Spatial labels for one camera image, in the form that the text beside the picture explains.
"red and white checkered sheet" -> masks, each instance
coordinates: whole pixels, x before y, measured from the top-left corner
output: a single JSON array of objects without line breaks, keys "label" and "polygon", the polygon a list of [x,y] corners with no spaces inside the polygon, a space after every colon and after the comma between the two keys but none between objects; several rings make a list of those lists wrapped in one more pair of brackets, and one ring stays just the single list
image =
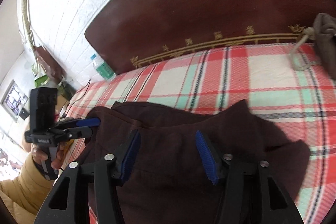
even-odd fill
[{"label": "red and white checkered sheet", "polygon": [[[147,101],[201,114],[216,114],[242,99],[253,113],[275,122],[291,140],[304,140],[310,163],[296,205],[305,223],[318,224],[336,193],[336,91],[321,66],[293,71],[288,59],[292,44],[216,48],[163,61],[122,75],[112,82],[91,84],[70,109],[85,117],[95,106],[115,101]],[[316,60],[309,44],[298,62]],[[81,98],[79,91],[72,102]],[[67,164],[84,148],[76,141]],[[91,212],[92,223],[96,218]]]}]

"metal screw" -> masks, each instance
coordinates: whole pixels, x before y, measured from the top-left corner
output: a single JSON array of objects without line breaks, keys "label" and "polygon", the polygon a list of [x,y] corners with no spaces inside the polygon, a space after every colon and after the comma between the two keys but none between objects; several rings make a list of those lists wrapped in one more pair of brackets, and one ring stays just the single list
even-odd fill
[{"label": "metal screw", "polygon": [[76,168],[77,166],[78,166],[78,162],[76,162],[76,161],[73,161],[73,162],[69,163],[70,168]]},{"label": "metal screw", "polygon": [[261,167],[268,167],[268,166],[269,166],[269,163],[268,163],[268,161],[266,161],[266,160],[262,160],[262,161],[260,162],[260,166],[261,166]]},{"label": "metal screw", "polygon": [[114,155],[113,154],[107,154],[104,157],[105,160],[113,160],[114,159]]},{"label": "metal screw", "polygon": [[224,154],[223,159],[224,160],[232,160],[233,156],[231,154]]}]

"wooden headboard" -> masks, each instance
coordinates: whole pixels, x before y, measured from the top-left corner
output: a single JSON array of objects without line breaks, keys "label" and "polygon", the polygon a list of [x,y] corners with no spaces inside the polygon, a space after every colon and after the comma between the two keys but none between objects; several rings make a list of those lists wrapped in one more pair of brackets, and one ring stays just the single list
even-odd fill
[{"label": "wooden headboard", "polygon": [[212,47],[293,42],[334,0],[111,0],[85,37],[117,73]]}]

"drawstring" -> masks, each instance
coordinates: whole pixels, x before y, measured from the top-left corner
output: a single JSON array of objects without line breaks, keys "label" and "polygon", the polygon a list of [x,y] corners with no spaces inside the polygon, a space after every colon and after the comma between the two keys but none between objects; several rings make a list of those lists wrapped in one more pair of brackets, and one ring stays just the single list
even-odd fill
[{"label": "drawstring", "polygon": [[313,61],[310,62],[308,64],[305,64],[304,66],[299,66],[294,62],[294,54],[296,52],[296,50],[307,41],[307,39],[309,40],[315,40],[315,31],[313,27],[309,27],[303,30],[303,34],[304,36],[300,39],[300,41],[298,43],[296,43],[296,45],[294,46],[294,48],[289,52],[289,59],[291,60],[292,63],[292,67],[294,70],[306,70],[311,66],[315,66],[315,65],[320,65],[321,63],[319,61]]}]

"plastic bottle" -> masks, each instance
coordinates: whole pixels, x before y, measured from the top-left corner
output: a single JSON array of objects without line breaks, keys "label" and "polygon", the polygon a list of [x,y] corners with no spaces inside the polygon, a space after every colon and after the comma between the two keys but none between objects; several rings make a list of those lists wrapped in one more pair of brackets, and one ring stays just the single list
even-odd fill
[{"label": "plastic bottle", "polygon": [[92,55],[91,60],[93,61],[93,67],[101,77],[103,77],[105,80],[111,80],[114,78],[114,71],[98,54]]}]

